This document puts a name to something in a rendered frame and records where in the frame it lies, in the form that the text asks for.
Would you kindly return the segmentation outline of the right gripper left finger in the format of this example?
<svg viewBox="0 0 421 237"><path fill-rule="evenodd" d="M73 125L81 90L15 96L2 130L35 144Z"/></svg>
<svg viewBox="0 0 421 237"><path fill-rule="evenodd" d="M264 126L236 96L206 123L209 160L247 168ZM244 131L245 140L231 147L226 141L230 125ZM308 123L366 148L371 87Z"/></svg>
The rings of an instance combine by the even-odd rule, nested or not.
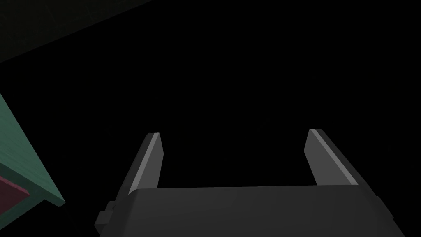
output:
<svg viewBox="0 0 421 237"><path fill-rule="evenodd" d="M157 188L164 157L160 133L148 133L119 190L127 196L137 189Z"/></svg>

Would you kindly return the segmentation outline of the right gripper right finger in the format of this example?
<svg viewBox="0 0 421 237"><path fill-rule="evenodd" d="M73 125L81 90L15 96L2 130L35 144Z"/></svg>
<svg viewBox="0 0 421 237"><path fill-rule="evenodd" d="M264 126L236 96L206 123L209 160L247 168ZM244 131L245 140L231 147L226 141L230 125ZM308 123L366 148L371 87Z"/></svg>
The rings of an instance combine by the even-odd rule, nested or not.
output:
<svg viewBox="0 0 421 237"><path fill-rule="evenodd" d="M310 129L304 154L317 185L366 185L366 181L321 129Z"/></svg>

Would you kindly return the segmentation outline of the green cabinet with red panel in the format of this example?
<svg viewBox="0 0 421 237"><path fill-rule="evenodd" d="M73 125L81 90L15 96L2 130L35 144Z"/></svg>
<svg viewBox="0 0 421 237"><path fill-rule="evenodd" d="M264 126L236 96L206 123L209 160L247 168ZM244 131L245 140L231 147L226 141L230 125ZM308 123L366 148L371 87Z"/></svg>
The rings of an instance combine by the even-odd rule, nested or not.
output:
<svg viewBox="0 0 421 237"><path fill-rule="evenodd" d="M0 94L0 230L42 201L65 200Z"/></svg>

